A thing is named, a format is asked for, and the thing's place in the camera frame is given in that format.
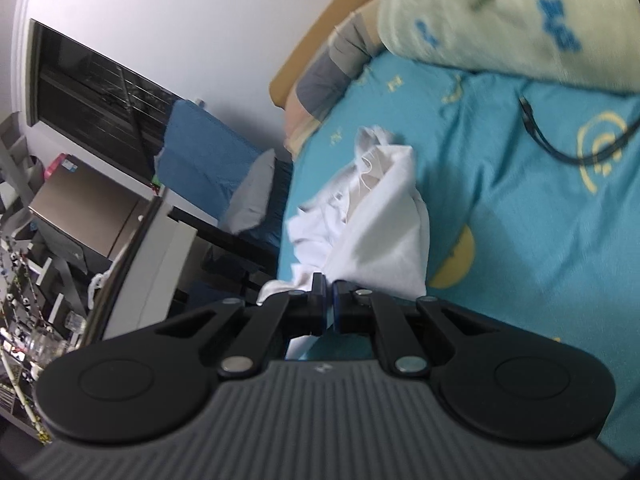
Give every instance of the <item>black cable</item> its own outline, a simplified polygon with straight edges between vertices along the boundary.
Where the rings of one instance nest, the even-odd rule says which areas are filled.
[[[594,166],[595,164],[600,164],[604,160],[611,158],[614,153],[621,150],[629,143],[631,137],[636,134],[636,131],[640,127],[640,117],[638,117],[626,128],[620,137],[601,149],[599,152],[587,156],[571,156],[566,153],[559,152],[548,140],[546,140],[546,137],[543,135],[535,118],[533,117],[531,104],[529,104],[529,101],[524,97],[520,97],[520,108],[522,108],[522,123],[524,124],[524,128],[531,138],[536,141],[536,144],[555,160],[572,166]]]

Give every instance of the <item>ribbed gray panel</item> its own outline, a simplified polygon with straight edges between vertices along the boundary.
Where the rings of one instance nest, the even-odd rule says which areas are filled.
[[[156,442],[94,449],[56,442],[24,468],[37,480],[618,479],[593,440],[518,449],[453,421],[418,381],[376,361],[274,362],[225,383],[192,423]]]

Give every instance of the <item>blue cloth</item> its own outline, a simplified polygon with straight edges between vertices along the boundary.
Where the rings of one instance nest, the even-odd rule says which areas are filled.
[[[394,132],[415,149],[429,210],[430,294],[597,356],[616,381],[600,439],[633,463],[640,459],[640,136],[599,166],[560,164],[526,134],[520,95],[549,141],[574,155],[601,149],[640,115],[638,96],[385,53],[306,143],[285,218],[353,159],[359,126]],[[290,280],[294,262],[285,235],[280,279]]]
[[[221,219],[260,150],[195,103],[176,101],[164,133],[158,179]]]

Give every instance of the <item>white cloth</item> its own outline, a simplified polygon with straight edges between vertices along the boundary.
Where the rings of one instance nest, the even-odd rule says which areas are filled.
[[[397,56],[609,91],[640,91],[638,0],[381,0]]]
[[[287,231],[299,263],[292,282],[267,282],[258,302],[284,290],[311,290],[314,272],[414,300],[426,293],[429,215],[415,189],[414,150],[389,144],[379,126],[361,128],[355,159],[298,214]]]

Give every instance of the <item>mattress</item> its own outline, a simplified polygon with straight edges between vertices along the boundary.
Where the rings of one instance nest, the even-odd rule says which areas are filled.
[[[640,459],[640,137],[591,168],[559,164],[526,134],[524,95],[559,150],[596,152],[640,115],[619,96],[385,53],[298,157],[285,218],[353,158],[360,126],[410,144],[431,221],[430,294],[597,356],[616,402],[600,435]],[[294,263],[286,233],[278,277]]]

